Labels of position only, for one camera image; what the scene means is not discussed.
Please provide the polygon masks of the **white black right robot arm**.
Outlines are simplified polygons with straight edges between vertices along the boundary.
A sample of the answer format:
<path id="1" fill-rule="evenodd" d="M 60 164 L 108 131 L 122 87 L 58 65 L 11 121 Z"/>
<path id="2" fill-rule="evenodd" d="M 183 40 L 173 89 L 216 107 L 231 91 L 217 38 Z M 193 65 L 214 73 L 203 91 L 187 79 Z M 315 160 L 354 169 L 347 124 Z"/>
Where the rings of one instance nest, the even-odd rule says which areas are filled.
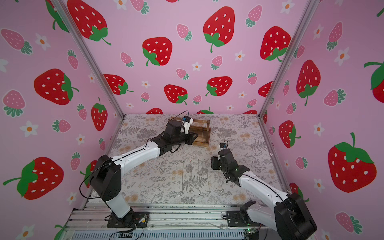
<path id="1" fill-rule="evenodd" d="M 222 149 L 211 157 L 211 168 L 222 171 L 227 182 L 232 182 L 259 198 L 270 211 L 259 210 L 256 202 L 241 207 L 240 220 L 245 225 L 259 223 L 276 231 L 282 240 L 307 240 L 318 227 L 304 201 L 296 193 L 286 193 L 267 184 L 251 170 L 239 165 L 230 149 Z"/>

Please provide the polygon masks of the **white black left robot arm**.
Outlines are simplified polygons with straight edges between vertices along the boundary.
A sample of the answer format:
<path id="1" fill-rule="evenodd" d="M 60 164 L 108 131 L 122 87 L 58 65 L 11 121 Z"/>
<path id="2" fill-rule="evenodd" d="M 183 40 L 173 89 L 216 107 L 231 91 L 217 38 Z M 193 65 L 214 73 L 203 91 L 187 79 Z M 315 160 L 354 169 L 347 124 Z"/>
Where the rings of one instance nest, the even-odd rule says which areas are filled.
<path id="1" fill-rule="evenodd" d="M 146 161 L 168 152 L 174 153 L 174 146 L 192 145 L 199 136 L 190 132 L 193 121 L 187 116 L 180 121 L 170 120 L 166 129 L 148 139 L 145 145 L 115 157 L 103 155 L 97 160 L 94 170 L 85 175 L 84 183 L 89 184 L 107 204 L 112 217 L 125 224 L 133 222 L 134 211 L 122 195 L 122 179 L 130 170 Z"/>

